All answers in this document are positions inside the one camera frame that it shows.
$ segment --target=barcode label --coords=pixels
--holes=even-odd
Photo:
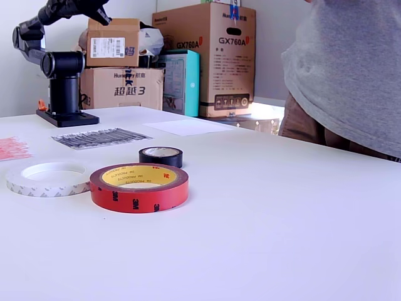
[[[124,58],[125,38],[92,38],[91,58]]]

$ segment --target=white wall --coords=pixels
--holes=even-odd
[[[157,11],[167,11],[169,9],[182,8],[183,6],[190,6],[200,3],[201,0],[158,0]]]
[[[48,80],[40,67],[28,63],[13,48],[12,33],[20,22],[35,16],[47,0],[4,1],[2,26],[0,27],[0,117],[34,114],[38,100],[48,102]],[[112,18],[139,18],[152,24],[156,0],[110,0],[105,6]],[[76,16],[60,20],[46,28],[48,51],[69,51],[87,26],[87,18]]]
[[[281,54],[295,39],[295,31],[307,16],[310,4],[304,0],[242,0],[256,10],[256,87],[257,97],[285,100]]]

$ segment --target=gray t-shirt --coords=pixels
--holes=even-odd
[[[308,115],[401,157],[401,0],[313,0],[283,63]]]

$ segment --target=yellow tape core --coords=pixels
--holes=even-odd
[[[167,185],[177,179],[177,174],[163,167],[125,166],[104,173],[102,179],[113,186],[135,183]]]

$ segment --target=brown pants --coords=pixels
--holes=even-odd
[[[281,124],[280,135],[390,161],[400,161],[398,158],[368,149],[330,132],[306,114],[291,94],[286,102],[285,116]]]

